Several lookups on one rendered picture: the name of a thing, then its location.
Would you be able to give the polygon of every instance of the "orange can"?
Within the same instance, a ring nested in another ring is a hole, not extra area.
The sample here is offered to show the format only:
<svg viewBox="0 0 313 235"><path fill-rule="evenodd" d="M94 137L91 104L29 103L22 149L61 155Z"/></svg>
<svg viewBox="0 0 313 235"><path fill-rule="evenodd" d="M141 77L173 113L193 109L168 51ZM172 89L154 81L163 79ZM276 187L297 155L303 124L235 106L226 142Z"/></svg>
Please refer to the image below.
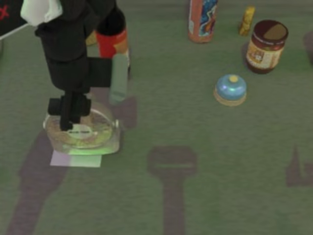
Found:
<svg viewBox="0 0 313 235"><path fill-rule="evenodd" d="M218 0L190 0L188 37L195 43L212 40Z"/></svg>

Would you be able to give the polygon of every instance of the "black lid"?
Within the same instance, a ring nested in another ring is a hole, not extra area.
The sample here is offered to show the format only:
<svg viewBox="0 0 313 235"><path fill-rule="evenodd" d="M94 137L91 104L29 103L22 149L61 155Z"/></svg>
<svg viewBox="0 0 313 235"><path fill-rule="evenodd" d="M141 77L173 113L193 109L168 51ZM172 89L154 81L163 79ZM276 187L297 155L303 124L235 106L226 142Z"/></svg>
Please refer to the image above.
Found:
<svg viewBox="0 0 313 235"><path fill-rule="evenodd" d="M288 29L282 23L274 20L263 20L254 27L254 34L263 41L281 43L288 38Z"/></svg>

